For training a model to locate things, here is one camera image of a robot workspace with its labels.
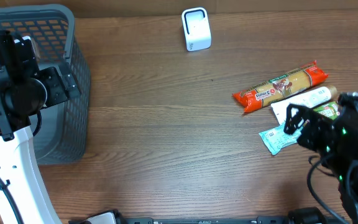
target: wire mesh basket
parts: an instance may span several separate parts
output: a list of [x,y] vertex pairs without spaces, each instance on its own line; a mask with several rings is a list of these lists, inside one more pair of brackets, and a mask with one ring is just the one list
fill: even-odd
[[[63,164],[85,153],[90,94],[90,70],[74,36],[73,13],[65,6],[0,8],[0,30],[32,37],[40,52],[40,69],[68,62],[78,80],[81,97],[42,110],[42,128],[34,138],[38,164]],[[30,117],[34,130],[37,117]]]

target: orange packaging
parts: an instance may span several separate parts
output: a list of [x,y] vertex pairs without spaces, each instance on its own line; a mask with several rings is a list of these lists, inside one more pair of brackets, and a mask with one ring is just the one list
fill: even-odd
[[318,68],[314,61],[282,76],[235,93],[233,97],[245,107],[244,111],[249,113],[318,85],[327,77],[328,74]]

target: label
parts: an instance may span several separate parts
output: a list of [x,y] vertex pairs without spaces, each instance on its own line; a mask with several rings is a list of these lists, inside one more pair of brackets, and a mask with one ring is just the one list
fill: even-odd
[[324,110],[320,111],[319,113],[322,114],[322,115],[324,115],[324,116],[326,116],[326,117],[332,117],[332,116],[334,116],[333,111],[332,111],[330,108],[328,108],[328,107],[325,107]]
[[269,90],[263,91],[262,93],[255,94],[255,98],[257,101],[260,101],[260,100],[263,100],[265,98],[268,98],[268,97],[274,95],[274,93],[275,93],[274,89],[269,89]]
[[247,92],[249,92],[249,91],[251,91],[251,90],[258,89],[259,87],[262,87],[262,86],[267,85],[267,84],[268,84],[267,81],[264,81],[264,82],[262,82],[262,83],[259,83],[258,85],[252,86],[251,88],[249,88],[249,89],[247,89],[247,90],[243,90],[243,91],[241,92],[241,97],[243,97]]
[[319,90],[318,94],[324,94],[325,92],[326,92],[325,89],[321,89],[321,90]]
[[268,82],[269,82],[269,83],[273,83],[273,82],[275,82],[275,81],[277,81],[277,80],[281,80],[281,79],[286,78],[286,77],[289,77],[289,75],[288,75],[288,74],[284,74],[284,75],[282,75],[282,76],[280,76],[280,77],[273,78],[273,79],[269,80]]
[[275,136],[276,135],[276,130],[275,129],[271,129],[270,131],[268,131],[267,133],[266,133],[266,138],[271,138],[271,137],[273,137],[273,136]]

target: white device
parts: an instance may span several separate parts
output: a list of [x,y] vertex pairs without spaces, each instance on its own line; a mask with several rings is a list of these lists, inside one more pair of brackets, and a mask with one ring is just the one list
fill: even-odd
[[[25,224],[59,224],[35,159],[30,127],[14,132],[14,139],[0,136],[0,179],[12,195]],[[5,224],[18,223],[12,205],[0,189],[0,215]],[[92,224],[116,224],[112,213],[91,217]]]
[[183,11],[181,19],[188,51],[207,49],[211,46],[208,15],[203,7]]

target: wooden wall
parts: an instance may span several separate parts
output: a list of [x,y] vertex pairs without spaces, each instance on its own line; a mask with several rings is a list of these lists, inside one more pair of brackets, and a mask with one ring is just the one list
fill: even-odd
[[191,7],[209,13],[358,9],[358,0],[0,0],[0,7],[59,3],[76,17],[179,15]]

